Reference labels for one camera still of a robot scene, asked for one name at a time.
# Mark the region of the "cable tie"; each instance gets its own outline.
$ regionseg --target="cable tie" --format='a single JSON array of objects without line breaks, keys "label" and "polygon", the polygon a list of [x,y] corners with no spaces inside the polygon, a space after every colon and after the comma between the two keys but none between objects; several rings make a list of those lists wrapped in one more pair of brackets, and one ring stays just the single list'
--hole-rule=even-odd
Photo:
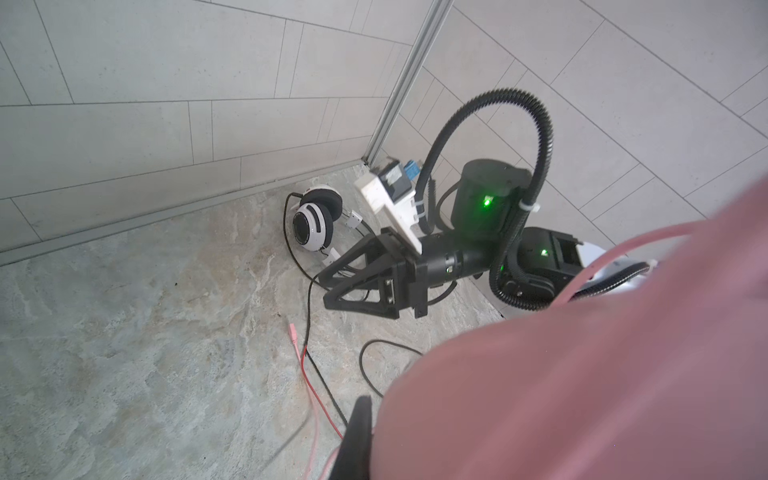
[{"label": "cable tie", "polygon": [[520,203],[518,204],[520,207],[520,210],[525,210],[526,212],[538,212],[541,208],[541,205],[534,203],[533,205],[526,205],[523,203],[523,200],[520,200]]}]

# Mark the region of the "tile grout line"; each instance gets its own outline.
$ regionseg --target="tile grout line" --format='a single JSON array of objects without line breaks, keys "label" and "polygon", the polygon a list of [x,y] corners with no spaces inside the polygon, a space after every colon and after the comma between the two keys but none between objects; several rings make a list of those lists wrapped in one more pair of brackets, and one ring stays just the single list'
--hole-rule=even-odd
[{"label": "tile grout line", "polygon": [[654,175],[653,177],[649,178],[648,180],[646,180],[645,182],[643,182],[643,184],[642,184],[642,185],[640,185],[638,188],[635,188],[635,189],[634,189],[634,190],[632,190],[630,193],[628,193],[628,194],[624,195],[624,196],[623,196],[623,197],[622,197],[622,198],[621,198],[619,201],[617,201],[615,204],[611,205],[610,207],[608,207],[607,209],[605,209],[604,211],[602,211],[602,212],[600,213],[600,215],[597,215],[597,216],[594,218],[594,220],[597,220],[598,218],[602,217],[602,216],[603,216],[603,214],[605,214],[606,212],[608,212],[608,211],[609,211],[611,208],[613,208],[613,207],[616,207],[618,204],[620,204],[621,202],[623,202],[623,201],[624,201],[624,200],[625,200],[627,197],[629,197],[630,195],[632,195],[632,194],[633,194],[633,193],[635,193],[636,191],[640,190],[642,187],[645,187],[645,186],[646,186],[648,183],[650,183],[651,181],[653,181],[653,179],[657,179],[657,178],[659,178],[659,177],[657,177],[656,175]]},{"label": "tile grout line", "polygon": [[[248,154],[248,155],[240,155],[240,156],[235,156],[235,157],[222,158],[220,160],[214,160],[214,161],[211,161],[211,162],[204,162],[204,163],[223,162],[223,161],[227,161],[227,160],[233,160],[234,158],[251,157],[253,155],[273,154],[273,153],[279,152],[279,151],[291,150],[292,148],[312,147],[313,145],[331,144],[331,143],[333,143],[335,141],[341,142],[341,141],[344,141],[344,140],[357,140],[359,138],[365,138],[365,137],[369,137],[369,136],[370,135],[363,135],[361,137],[343,138],[343,139],[340,139],[340,140],[325,141],[325,142],[322,142],[322,143],[319,143],[319,144],[296,145],[295,147],[278,148],[277,150],[262,151],[262,152],[258,152],[258,153],[255,153],[255,154]],[[30,195],[46,194],[48,192],[54,192],[56,190],[64,190],[64,189],[67,189],[67,188],[76,188],[76,187],[85,187],[86,185],[102,184],[104,182],[108,182],[108,181],[112,181],[112,180],[122,180],[124,178],[139,177],[141,175],[158,174],[160,172],[167,172],[167,171],[171,171],[171,170],[178,170],[179,168],[188,168],[188,167],[196,167],[196,166],[199,167],[201,165],[202,164],[180,165],[179,167],[164,168],[163,170],[153,170],[151,172],[144,172],[144,173],[141,173],[141,174],[124,175],[123,177],[107,178],[105,180],[96,180],[96,181],[93,181],[93,182],[87,182],[86,184],[76,184],[76,185],[68,185],[66,187],[49,188],[47,190],[40,190],[40,191],[30,192],[28,194],[13,195],[13,196],[10,196],[10,197],[3,197],[3,198],[0,198],[0,200],[7,200],[7,199],[11,199],[12,200],[14,198],[29,197]]]},{"label": "tile grout line", "polygon": [[750,113],[755,108],[758,108],[760,105],[764,104],[766,102],[766,100],[768,100],[768,97],[765,97],[759,104],[757,104],[754,107],[750,108],[749,110],[745,111],[744,114],[741,116],[741,119],[744,120],[744,115]]},{"label": "tile grout line", "polygon": [[192,142],[192,112],[190,111],[190,102],[187,102],[187,118],[190,121],[190,149],[192,150],[192,165],[194,163],[194,143]]},{"label": "tile grout line", "polygon": [[[202,0],[193,0],[194,2],[202,2]],[[18,107],[66,107],[72,105],[124,105],[124,104],[177,104],[185,101],[253,101],[253,100],[317,100],[319,98],[328,97],[252,97],[252,98],[182,98],[180,100],[138,100],[138,101],[82,101],[73,104],[15,104],[15,105],[0,105],[0,108],[18,108]],[[389,98],[389,97],[340,97],[340,98]]]},{"label": "tile grout line", "polygon": [[349,20],[349,27],[346,28],[346,30],[351,33],[355,33],[354,31],[352,31],[352,24],[355,23],[355,15],[357,15],[357,7],[359,5],[360,5],[360,0],[357,0],[357,2],[355,2],[355,9],[352,12],[352,19]]},{"label": "tile grout line", "polygon": [[215,161],[214,155],[214,101],[210,101],[210,161]]},{"label": "tile grout line", "polygon": [[13,70],[13,74],[16,75],[16,80],[18,80],[18,86],[22,88],[22,91],[24,92],[24,96],[27,98],[29,105],[32,105],[32,100],[29,99],[29,95],[27,94],[27,89],[24,88],[24,84],[22,84],[22,80],[18,77],[18,73],[16,73],[16,67],[13,66],[11,57],[8,56],[8,52],[5,51],[5,47],[2,45],[1,41],[0,41],[0,48],[2,48],[2,52],[5,54],[5,57],[8,59],[8,65],[11,65],[11,70]]},{"label": "tile grout line", "polygon": [[72,91],[69,89],[67,78],[64,76],[64,70],[61,68],[61,63],[58,61],[58,56],[56,55],[56,49],[53,48],[53,42],[51,41],[51,36],[48,34],[48,29],[45,27],[45,22],[43,21],[42,13],[40,13],[38,2],[37,0],[32,0],[32,2],[35,4],[35,9],[38,11],[38,16],[40,17],[40,23],[43,24],[43,30],[45,31],[45,36],[48,38],[48,44],[51,46],[51,51],[53,52],[53,58],[56,59],[56,64],[58,65],[58,71],[59,73],[61,73],[61,79],[64,81],[64,86],[67,88],[67,93],[69,93],[69,99],[72,100],[72,103],[74,103],[74,98],[72,97]]},{"label": "tile grout line", "polygon": [[394,41],[395,43],[400,43],[402,45],[408,45],[409,47],[413,46],[411,44],[403,43],[401,41],[389,40],[388,38],[376,37],[374,35],[367,35],[367,34],[364,34],[364,33],[357,33],[356,31],[343,30],[343,29],[338,28],[338,27],[329,27],[328,25],[321,25],[319,23],[305,22],[304,20],[296,20],[295,18],[281,17],[280,15],[273,15],[271,13],[256,12],[255,10],[248,10],[247,8],[235,7],[235,6],[232,6],[232,5],[225,5],[225,4],[222,4],[222,3],[207,2],[206,0],[192,0],[192,2],[199,2],[199,3],[205,4],[205,5],[216,5],[217,7],[222,7],[222,8],[231,8],[233,10],[240,10],[241,12],[255,13],[256,15],[263,15],[265,17],[281,18],[283,20],[293,20],[294,22],[301,22],[303,24],[312,25],[314,27],[328,28],[329,30],[341,31],[342,33],[349,33],[351,35],[360,35],[361,37],[375,38],[376,40]]},{"label": "tile grout line", "polygon": [[29,225],[29,228],[31,228],[32,231],[35,232],[35,235],[37,235],[38,239],[42,242],[43,241],[42,237],[40,237],[40,234],[38,233],[37,230],[35,230],[35,228],[32,226],[32,224],[29,223],[29,220],[27,220],[27,216],[24,215],[24,212],[22,212],[22,209],[18,207],[18,205],[16,204],[16,202],[13,199],[10,199],[10,200],[11,200],[11,203],[13,204],[13,206],[16,207],[16,210],[18,210],[18,212],[22,215],[22,218],[24,219],[24,221],[27,222],[27,225]]},{"label": "tile grout line", "polygon": [[564,67],[563,67],[563,68],[562,68],[562,69],[561,69],[561,70],[558,72],[558,74],[557,74],[557,75],[555,75],[555,77],[554,77],[554,78],[552,78],[552,81],[551,81],[551,82],[549,82],[548,84],[553,84],[553,83],[554,83],[554,81],[558,79],[558,77],[560,76],[560,74],[561,74],[561,73],[563,73],[563,71],[565,71],[565,69],[566,69],[566,68],[568,68],[568,66],[571,64],[571,62],[573,61],[573,59],[574,59],[574,58],[576,58],[576,55],[578,55],[578,52],[580,52],[580,51],[581,51],[581,49],[582,49],[582,48],[584,48],[584,46],[585,46],[585,45],[586,45],[586,44],[587,44],[587,43],[588,43],[588,42],[589,42],[589,41],[592,39],[592,37],[594,37],[594,34],[595,34],[595,33],[597,33],[597,31],[598,31],[598,30],[600,30],[600,27],[601,27],[601,26],[602,26],[604,23],[605,23],[605,18],[603,18],[603,21],[602,21],[602,22],[600,22],[600,24],[598,25],[598,27],[597,27],[597,28],[596,28],[596,29],[595,29],[595,30],[594,30],[594,31],[591,33],[591,35],[589,35],[589,38],[587,38],[587,41],[585,41],[583,44],[581,44],[581,47],[579,47],[579,48],[578,48],[578,50],[576,51],[576,53],[574,53],[574,56],[573,56],[573,57],[571,57],[571,59],[570,59],[570,60],[568,60],[568,63],[566,63],[566,64],[565,64],[565,66],[564,66]]},{"label": "tile grout line", "polygon": [[608,185],[607,187],[605,187],[603,190],[600,190],[600,193],[598,193],[598,194],[597,194],[597,195],[595,195],[594,197],[590,198],[590,199],[589,199],[589,201],[588,201],[586,204],[584,204],[584,205],[582,205],[582,206],[581,206],[581,208],[584,208],[584,207],[586,207],[586,206],[589,204],[589,202],[591,202],[591,201],[592,201],[592,200],[594,200],[595,198],[597,198],[597,197],[601,196],[601,195],[603,194],[603,192],[605,192],[607,189],[609,189],[609,188],[613,187],[613,186],[616,184],[616,182],[618,182],[618,181],[619,181],[619,180],[621,180],[622,178],[624,178],[624,177],[626,177],[627,175],[629,175],[629,174],[630,174],[630,173],[631,173],[631,172],[632,172],[632,171],[633,171],[635,168],[637,168],[637,167],[643,167],[643,168],[645,168],[645,166],[644,166],[644,165],[640,165],[640,162],[638,162],[638,163],[637,163],[637,165],[635,165],[634,167],[632,167],[632,168],[630,168],[629,170],[627,170],[627,172],[626,172],[626,173],[622,174],[622,175],[621,175],[619,178],[617,178],[616,180],[614,180],[613,182],[611,182],[611,184],[610,184],[610,185]]},{"label": "tile grout line", "polygon": [[299,54],[301,53],[301,41],[304,39],[304,23],[301,24],[301,35],[299,35],[299,50],[296,51],[296,61],[293,63],[293,75],[290,78],[290,90],[288,91],[288,98],[292,98],[293,94],[293,80],[296,78],[296,66],[299,64]]},{"label": "tile grout line", "polygon": [[744,83],[742,83],[741,85],[739,85],[738,87],[736,87],[736,90],[734,90],[734,91],[730,92],[728,95],[726,95],[726,96],[725,96],[725,98],[723,98],[723,100],[722,100],[722,101],[725,101],[726,99],[728,99],[728,97],[730,97],[731,95],[733,95],[733,94],[735,94],[736,92],[738,92],[740,88],[742,88],[744,85],[746,85],[746,84],[750,83],[750,81],[752,81],[752,79],[753,79],[753,78],[755,78],[757,75],[759,75],[759,74],[763,73],[763,71],[764,71],[766,68],[768,68],[768,65],[766,65],[765,67],[763,67],[763,69],[762,69],[762,70],[760,70],[760,71],[758,71],[756,74],[752,75],[752,76],[750,77],[750,79],[749,79],[749,80],[745,81]]},{"label": "tile grout line", "polygon": [[648,53],[650,53],[651,55],[653,55],[653,56],[654,56],[654,57],[655,57],[655,58],[656,58],[658,61],[660,61],[661,63],[665,64],[665,65],[666,65],[668,68],[670,68],[672,71],[674,71],[675,73],[677,73],[678,75],[680,75],[682,78],[685,78],[685,79],[688,81],[688,83],[692,84],[692,85],[693,85],[694,87],[696,87],[696,88],[697,88],[699,91],[701,91],[702,93],[704,93],[704,94],[705,94],[707,97],[711,98],[711,99],[712,99],[712,100],[714,100],[714,101],[715,101],[715,102],[716,102],[718,105],[720,105],[721,107],[723,107],[723,108],[725,108],[726,110],[728,110],[728,111],[729,111],[731,114],[735,115],[735,116],[736,116],[736,118],[740,119],[740,120],[741,120],[741,121],[742,121],[744,124],[746,124],[746,125],[749,125],[749,127],[750,127],[751,129],[755,130],[755,132],[757,132],[757,133],[758,133],[758,135],[760,135],[761,137],[764,137],[764,138],[768,139],[768,135],[766,135],[766,134],[764,134],[763,132],[761,132],[761,131],[757,130],[757,129],[756,129],[754,126],[752,126],[752,124],[750,124],[748,121],[744,120],[744,119],[743,119],[742,117],[740,117],[739,115],[736,115],[736,112],[735,112],[735,111],[731,110],[731,109],[730,109],[730,108],[728,108],[726,105],[723,105],[723,103],[722,103],[721,101],[717,100],[717,99],[716,99],[716,98],[715,98],[715,97],[714,97],[714,96],[713,96],[713,95],[712,95],[710,92],[708,92],[708,91],[704,90],[702,87],[700,87],[698,84],[696,84],[696,82],[694,82],[693,80],[691,80],[691,79],[690,79],[690,78],[688,78],[687,76],[685,76],[685,75],[683,75],[682,73],[680,73],[680,71],[679,71],[679,70],[677,70],[677,69],[676,69],[675,67],[673,67],[672,65],[668,64],[668,63],[667,63],[667,62],[666,62],[666,61],[665,61],[665,60],[664,60],[662,57],[660,57],[660,56],[656,55],[656,54],[655,54],[653,51],[651,51],[651,50],[650,50],[648,47],[646,47],[645,45],[643,45],[642,43],[640,43],[640,42],[639,42],[637,39],[635,39],[635,37],[633,37],[632,35],[629,35],[629,34],[628,34],[627,32],[625,32],[625,31],[624,31],[624,30],[623,30],[621,27],[619,27],[618,25],[616,25],[615,23],[613,23],[613,22],[612,22],[612,21],[611,21],[611,20],[610,20],[608,17],[606,17],[605,15],[601,14],[600,12],[598,12],[597,10],[595,10],[594,8],[592,8],[592,7],[591,7],[591,6],[590,6],[590,5],[589,5],[587,2],[585,2],[584,0],[579,0],[579,1],[580,1],[582,4],[586,5],[586,6],[587,6],[587,7],[588,7],[590,10],[592,10],[592,11],[593,11],[593,12],[595,12],[596,14],[600,15],[600,16],[601,16],[601,17],[602,17],[602,18],[603,18],[603,19],[604,19],[606,22],[608,22],[609,24],[613,25],[613,27],[614,27],[614,28],[616,28],[618,31],[620,31],[620,32],[621,32],[621,33],[623,33],[624,35],[626,35],[626,36],[627,36],[629,39],[631,39],[633,42],[635,42],[636,44],[640,45],[640,46],[641,46],[641,47],[642,47],[642,48],[643,48],[645,51],[647,51]]},{"label": "tile grout line", "polygon": [[694,194],[694,192],[696,192],[696,191],[698,191],[699,189],[701,189],[701,188],[704,188],[705,186],[707,186],[707,185],[711,184],[712,182],[714,182],[714,181],[715,181],[715,180],[717,180],[718,178],[720,178],[720,177],[722,177],[723,175],[727,174],[728,172],[730,172],[730,171],[731,171],[731,170],[733,170],[734,168],[738,167],[738,166],[739,166],[739,165],[741,165],[742,163],[746,162],[746,161],[747,161],[747,160],[749,160],[750,158],[754,157],[755,155],[757,155],[757,154],[758,154],[758,153],[760,153],[761,151],[765,150],[766,148],[768,148],[768,145],[766,145],[766,146],[765,146],[765,147],[763,147],[763,148],[760,148],[758,151],[756,151],[755,153],[751,154],[749,157],[745,158],[744,160],[742,160],[742,161],[741,161],[741,162],[739,162],[738,164],[735,164],[735,165],[733,165],[731,168],[729,168],[728,170],[725,170],[725,171],[724,171],[722,174],[720,174],[720,175],[717,175],[715,178],[713,178],[712,180],[710,180],[710,181],[706,182],[706,183],[705,183],[704,185],[702,185],[701,187],[696,187],[696,190],[694,190],[694,191],[690,192],[688,195],[686,195],[686,197],[689,197],[690,195],[693,195],[693,194]]},{"label": "tile grout line", "polygon": [[272,93],[272,97],[276,98],[277,96],[277,82],[280,80],[280,63],[283,61],[283,45],[286,42],[286,30],[288,30],[288,21],[283,22],[283,36],[280,38],[280,56],[277,57],[277,72],[275,74],[275,90]]}]

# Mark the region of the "red wire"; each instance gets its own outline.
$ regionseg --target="red wire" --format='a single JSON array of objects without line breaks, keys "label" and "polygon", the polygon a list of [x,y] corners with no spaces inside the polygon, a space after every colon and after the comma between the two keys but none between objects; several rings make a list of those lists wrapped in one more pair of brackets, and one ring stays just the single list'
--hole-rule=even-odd
[{"label": "red wire", "polygon": [[310,379],[306,377],[306,372],[304,371],[304,356],[306,355],[306,347],[304,347],[304,350],[301,352],[301,374],[304,375],[304,381],[308,386],[310,386],[310,390],[312,390],[312,393],[314,394],[315,398],[317,399],[317,402],[320,404],[320,408],[323,409],[323,412],[326,414],[326,417],[328,418],[328,421],[331,422],[331,426],[334,430],[336,430],[336,433],[339,434],[339,438],[343,439],[344,435],[341,434],[339,429],[336,427],[336,424],[333,423],[333,420],[331,419],[331,415],[328,414],[328,410],[326,410],[326,407],[323,405],[323,402],[320,400],[320,397],[317,396],[317,392],[315,392],[315,387],[312,386],[310,383]]}]

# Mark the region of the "baseboard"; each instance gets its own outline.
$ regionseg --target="baseboard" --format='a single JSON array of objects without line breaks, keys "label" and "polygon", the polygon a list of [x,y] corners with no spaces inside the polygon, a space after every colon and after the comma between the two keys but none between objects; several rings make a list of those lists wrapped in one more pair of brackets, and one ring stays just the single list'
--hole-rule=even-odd
[{"label": "baseboard", "polygon": [[293,177],[283,178],[281,180],[275,180],[266,184],[256,185],[255,187],[249,187],[242,190],[229,192],[228,194],[206,198],[205,200],[198,200],[189,204],[180,205],[178,207],[167,208],[152,214],[141,215],[139,217],[121,220],[119,222],[110,223],[101,227],[95,227],[89,230],[71,233],[69,235],[64,235],[63,237],[56,237],[50,240],[44,240],[39,243],[33,243],[32,245],[27,245],[25,247],[7,250],[5,252],[0,252],[0,266],[27,260],[28,258],[54,252],[56,250],[61,250],[62,248],[72,247],[73,245],[78,245],[80,243],[90,242],[91,240],[109,237],[110,235],[132,230],[137,227],[143,227],[144,225],[149,225],[150,223],[167,220],[171,217],[176,217],[177,215],[188,214],[190,212],[212,207],[213,205],[222,204],[224,202],[236,200],[238,198],[248,197],[249,195],[258,194],[267,190],[272,190],[273,188],[282,187],[283,185],[294,184],[308,178],[317,177],[318,175],[328,174],[336,170],[341,170],[343,168],[361,164],[362,161],[360,160],[349,161],[343,164],[334,165],[332,167],[321,168],[320,170],[307,172],[305,174],[294,175]]}]

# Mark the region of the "pink cable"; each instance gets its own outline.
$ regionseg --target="pink cable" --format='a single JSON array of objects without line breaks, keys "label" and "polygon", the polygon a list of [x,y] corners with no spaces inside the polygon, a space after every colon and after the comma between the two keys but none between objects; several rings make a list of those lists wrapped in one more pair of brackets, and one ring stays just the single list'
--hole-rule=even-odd
[{"label": "pink cable", "polygon": [[608,265],[610,262],[616,260],[622,255],[626,255],[627,252],[634,250],[638,247],[642,247],[648,243],[657,242],[673,237],[682,237],[683,235],[691,235],[698,227],[707,222],[707,220],[699,220],[697,222],[680,223],[679,225],[672,225],[671,227],[664,227],[652,232],[643,233],[635,238],[631,238],[626,242],[619,243],[617,246],[611,248],[609,251],[600,255],[600,257],[594,262],[590,263],[588,267],[583,269],[573,280],[560,292],[560,295],[554,299],[550,307],[563,305],[573,297],[573,295],[584,285],[590,278],[592,278],[600,269]]},{"label": "pink cable", "polygon": [[[299,345],[297,342],[298,335],[296,334],[296,327],[291,323],[290,324],[290,341],[293,343],[293,349],[296,351],[296,359],[299,360],[299,366],[301,366],[301,354],[299,353]],[[310,477],[310,472],[312,471],[312,464],[315,462],[315,454],[317,452],[317,440],[320,435],[320,420],[319,416],[317,415],[317,405],[315,405],[315,402],[312,400],[312,393],[310,392],[310,387],[308,383],[304,383],[304,388],[306,389],[306,394],[310,398],[310,405],[312,406],[312,414],[315,417],[315,438],[312,440],[312,449],[310,450],[310,460],[306,463],[306,467],[304,468],[304,480],[307,480]]]},{"label": "pink cable", "polygon": [[339,454],[339,447],[336,447],[333,449],[333,452],[331,452],[331,455],[328,457],[328,460],[326,460],[326,466],[323,467],[323,473],[320,474],[320,477],[318,480],[325,480],[326,475],[328,475],[328,471],[331,469],[331,465],[333,465],[333,462],[336,460],[337,455]]}]

